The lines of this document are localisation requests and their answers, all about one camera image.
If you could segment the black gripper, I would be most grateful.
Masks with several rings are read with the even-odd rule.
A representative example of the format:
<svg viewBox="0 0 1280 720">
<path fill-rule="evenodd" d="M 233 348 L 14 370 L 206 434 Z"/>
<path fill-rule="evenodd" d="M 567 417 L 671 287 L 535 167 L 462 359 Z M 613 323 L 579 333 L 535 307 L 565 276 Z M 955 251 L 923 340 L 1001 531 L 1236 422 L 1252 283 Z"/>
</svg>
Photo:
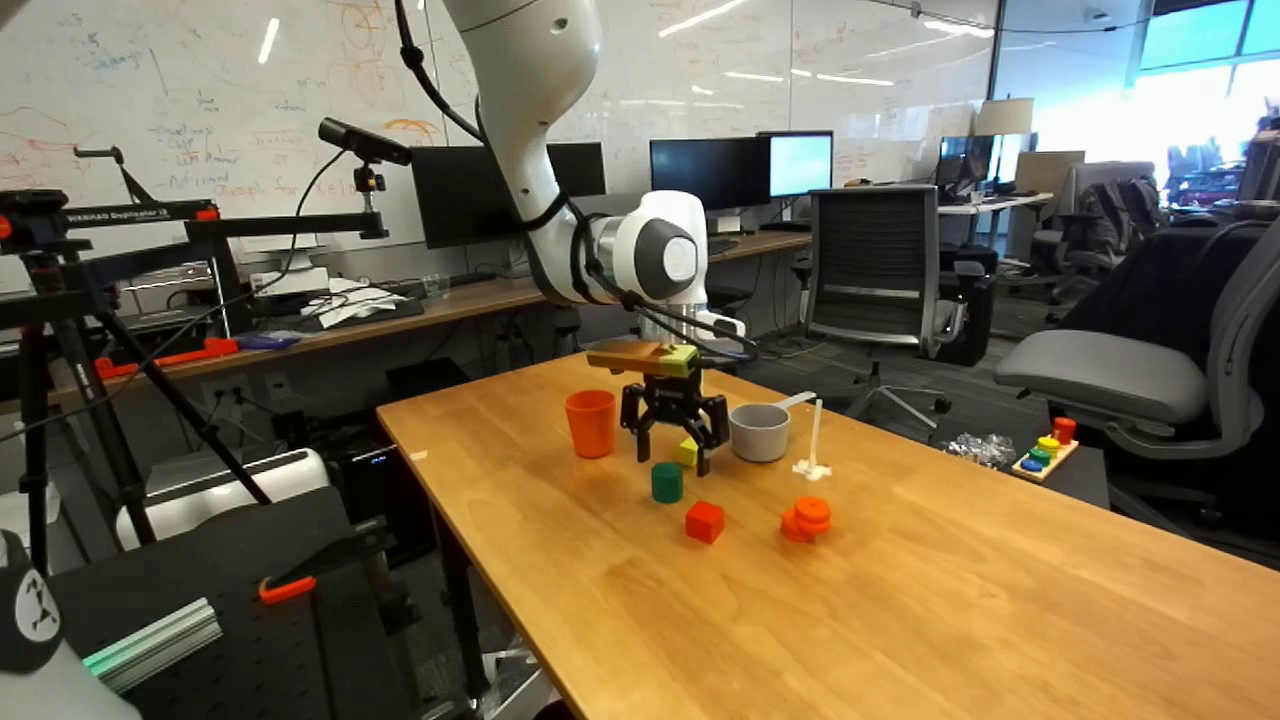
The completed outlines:
<svg viewBox="0 0 1280 720">
<path fill-rule="evenodd" d="M 706 396 L 695 378 L 646 378 L 626 387 L 619 426 L 636 464 L 649 462 L 649 426 L 695 429 L 695 476 L 707 476 L 713 451 L 730 440 L 730 405 Z"/>
</svg>

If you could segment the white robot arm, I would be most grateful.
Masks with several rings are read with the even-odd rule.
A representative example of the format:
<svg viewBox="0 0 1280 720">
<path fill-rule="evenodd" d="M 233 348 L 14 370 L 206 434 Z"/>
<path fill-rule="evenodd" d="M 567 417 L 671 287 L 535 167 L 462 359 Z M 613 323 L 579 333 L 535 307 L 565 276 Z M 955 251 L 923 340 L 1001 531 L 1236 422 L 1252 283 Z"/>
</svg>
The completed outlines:
<svg viewBox="0 0 1280 720">
<path fill-rule="evenodd" d="M 556 155 L 556 128 L 588 96 L 604 25 L 595 0 L 444 0 L 473 78 L 479 142 L 527 237 L 527 269 L 548 301 L 613 306 L 658 333 L 642 380 L 619 394 L 636 458 L 652 429 L 695 444 L 695 474 L 730 440 L 730 402 L 701 387 L 706 348 L 744 323 L 707 306 L 707 213 L 695 192 L 642 192 L 627 213 L 584 207 Z"/>
</svg>

